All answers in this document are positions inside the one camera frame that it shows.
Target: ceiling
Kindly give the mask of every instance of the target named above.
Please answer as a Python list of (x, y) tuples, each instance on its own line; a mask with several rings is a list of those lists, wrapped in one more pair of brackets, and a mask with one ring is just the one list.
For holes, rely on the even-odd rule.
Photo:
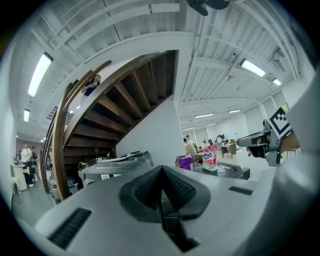
[[(221, 122), (248, 109), (300, 75), (297, 42), (285, 15), (265, 0), (239, 1), (200, 16), (185, 0), (49, 1), (17, 36), (12, 82), (18, 86), (18, 135), (41, 140), (68, 83), (106, 60), (179, 50), (174, 100), (182, 128)], [(35, 98), (28, 87), (40, 59), (54, 59)], [(244, 70), (246, 58), (266, 71)], [(274, 59), (281, 59), (281, 68)], [(30, 121), (23, 112), (30, 110)], [(206, 119), (194, 115), (214, 112)]]

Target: curved wooden handrail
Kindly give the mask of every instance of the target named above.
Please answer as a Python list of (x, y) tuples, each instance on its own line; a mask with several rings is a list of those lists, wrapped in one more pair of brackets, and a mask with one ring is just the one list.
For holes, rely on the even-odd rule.
[(64, 164), (64, 132), (65, 122), (68, 114), (68, 108), (71, 102), (79, 94), (81, 89), (102, 69), (111, 63), (110, 60), (101, 64), (94, 71), (88, 71), (78, 83), (72, 88), (66, 88), (58, 109), (56, 110), (56, 117), (52, 133), (52, 154), (53, 154), (53, 173), (57, 185), (58, 194), (61, 200), (66, 199), (69, 195), (69, 188), (67, 184), (67, 177)]
[(49, 194), (50, 193), (50, 189), (49, 189), (49, 185), (48, 182), (45, 182), (47, 180), (47, 162), (48, 162), (48, 155), (49, 155), (49, 149), (50, 149), (50, 145), (52, 143), (52, 131), (54, 128), (54, 123), (55, 123), (55, 118), (56, 118), (56, 113), (54, 113), (51, 123), (49, 125), (49, 129), (46, 133), (46, 140), (44, 141), (44, 145), (43, 145), (43, 152), (42, 152), (42, 158), (41, 158), (41, 179), (43, 181), (43, 187), (44, 187), (44, 191)]
[(79, 111), (73, 116), (68, 127), (64, 131), (63, 146), (66, 147), (70, 138), (75, 133), (78, 124), (83, 120), (88, 111), (90, 111), (101, 97), (117, 83), (119, 83), (123, 78), (134, 72), (136, 69), (140, 68), (144, 64), (152, 61), (153, 59), (166, 54), (166, 52), (161, 53), (151, 53), (136, 57), (135, 59), (129, 61), (114, 73), (112, 73), (108, 78), (106, 78), (85, 100)]
[[(69, 83), (69, 85), (66, 88), (66, 93), (68, 94), (68, 97), (69, 97), (72, 89), (74, 88), (75, 84), (77, 84), (78, 82), (79, 82), (78, 80), (75, 80), (74, 83)], [(42, 178), (42, 182), (43, 182), (44, 191), (47, 194), (50, 194), (50, 188), (49, 188), (49, 184), (47, 182), (45, 182), (47, 180), (46, 170), (47, 170), (49, 151), (50, 151), (50, 147), (52, 144), (52, 136), (53, 136), (56, 114), (57, 114), (57, 111), (54, 113), (54, 115), (51, 119), (49, 128), (48, 128), (48, 131), (46, 133), (46, 140), (44, 141), (42, 158), (41, 158), (41, 178)]]

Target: purple bag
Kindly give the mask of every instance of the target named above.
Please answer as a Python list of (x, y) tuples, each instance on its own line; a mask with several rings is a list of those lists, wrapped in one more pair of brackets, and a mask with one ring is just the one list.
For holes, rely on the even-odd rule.
[(188, 171), (194, 172), (194, 162), (195, 162), (195, 157), (192, 155), (190, 157), (187, 156), (178, 156), (178, 162), (180, 168), (183, 168)]

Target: woman in white shirt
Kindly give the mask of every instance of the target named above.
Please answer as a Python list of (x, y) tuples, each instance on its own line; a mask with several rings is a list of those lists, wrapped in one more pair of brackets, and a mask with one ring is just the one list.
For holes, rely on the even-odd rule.
[(28, 143), (24, 142), (23, 143), (23, 149), (21, 151), (21, 162), (24, 164), (24, 167), (22, 168), (24, 171), (24, 178), (25, 178), (25, 183), (29, 186), (32, 187), (34, 185), (33, 181), (33, 174), (30, 172), (30, 167), (32, 167), (33, 163), (31, 161), (32, 158), (32, 151), (30, 148), (28, 148)]

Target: staircase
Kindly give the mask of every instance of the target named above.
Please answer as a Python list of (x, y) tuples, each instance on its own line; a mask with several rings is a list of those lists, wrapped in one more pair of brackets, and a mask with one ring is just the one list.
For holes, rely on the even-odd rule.
[[(142, 55), (126, 63), (101, 82), (64, 129), (72, 100), (111, 61), (90, 70), (66, 88), (52, 118), (41, 161), (42, 175), (45, 175), (52, 143), (53, 172), (62, 200), (69, 196), (67, 177), (79, 178), (79, 162), (94, 159), (95, 148), (98, 156), (109, 153), (117, 157), (117, 143), (172, 95), (175, 61), (173, 50)], [(44, 188), (49, 193), (48, 184), (44, 184)]]

